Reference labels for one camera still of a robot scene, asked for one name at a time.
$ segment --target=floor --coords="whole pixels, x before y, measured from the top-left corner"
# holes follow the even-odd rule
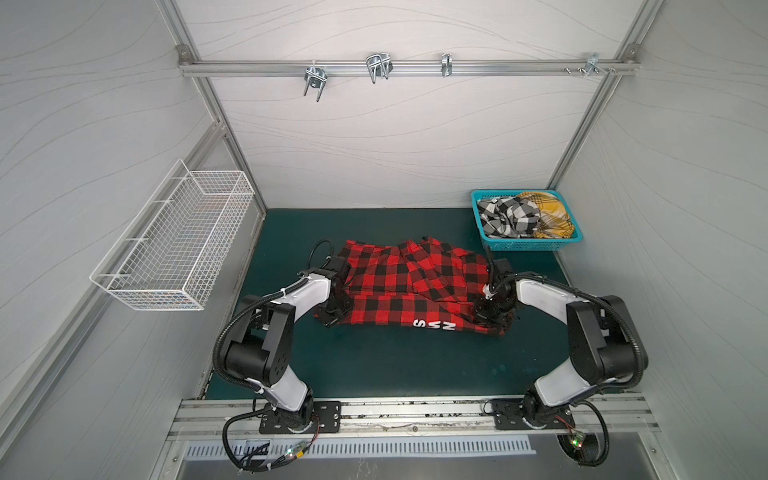
[[[471,209],[269,210],[241,295],[292,283],[319,239],[396,245],[434,237],[482,251]],[[564,282],[551,252],[496,253],[518,272]],[[523,393],[568,356],[565,326],[532,308],[503,336],[400,326],[326,328],[311,313],[296,324],[290,365],[316,398]],[[253,391],[212,378],[207,399],[249,399]]]

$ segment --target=wall-mounted wire rack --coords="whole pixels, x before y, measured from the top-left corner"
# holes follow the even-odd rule
[[[202,310],[252,199],[244,172],[179,160],[91,281],[134,310]]]

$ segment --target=metal hook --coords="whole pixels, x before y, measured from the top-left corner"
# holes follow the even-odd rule
[[[306,93],[310,89],[310,86],[312,88],[319,88],[317,91],[317,100],[320,101],[320,95],[323,94],[323,89],[326,86],[326,82],[328,81],[328,75],[326,75],[326,72],[322,68],[318,68],[313,65],[304,72],[304,80],[306,80],[306,85],[304,86],[304,96],[306,97]]]
[[[579,71],[585,77],[587,77],[589,74],[592,74],[592,73],[610,74],[609,71],[606,71],[603,68],[598,67],[598,54],[596,53],[593,53],[592,55],[589,56],[589,58],[587,59],[587,63],[584,64],[583,68],[579,68]]]
[[[392,71],[392,58],[388,53],[375,53],[366,58],[366,67],[371,75],[371,81],[376,83],[376,75],[380,74],[389,80],[389,72]]]
[[[442,61],[440,62],[442,66],[442,76],[443,77],[450,77],[453,73],[453,57],[449,53],[442,54]]]

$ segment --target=yellow plaid fabric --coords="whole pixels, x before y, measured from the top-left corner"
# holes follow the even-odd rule
[[[576,228],[565,206],[553,194],[547,192],[522,192],[517,198],[530,200],[538,206],[541,218],[534,238],[571,238]]]

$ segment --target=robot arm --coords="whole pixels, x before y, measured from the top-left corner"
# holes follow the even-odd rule
[[[544,428],[568,406],[602,389],[626,389],[640,382],[648,358],[624,301],[588,295],[530,273],[513,274],[507,260],[490,265],[485,298],[475,318],[499,322],[519,303],[533,306],[568,328],[568,358],[540,377],[521,401],[524,423]]]
[[[263,395],[275,413],[296,429],[309,424],[313,397],[312,389],[289,366],[293,324],[312,309],[324,321],[343,318],[352,305],[343,285],[348,274],[349,264],[340,257],[310,270],[303,285],[289,292],[282,289],[282,296],[253,309],[248,321],[235,323],[214,357],[214,366]],[[259,300],[246,296],[243,303],[253,305]],[[263,339],[247,337],[254,325],[266,330]]]

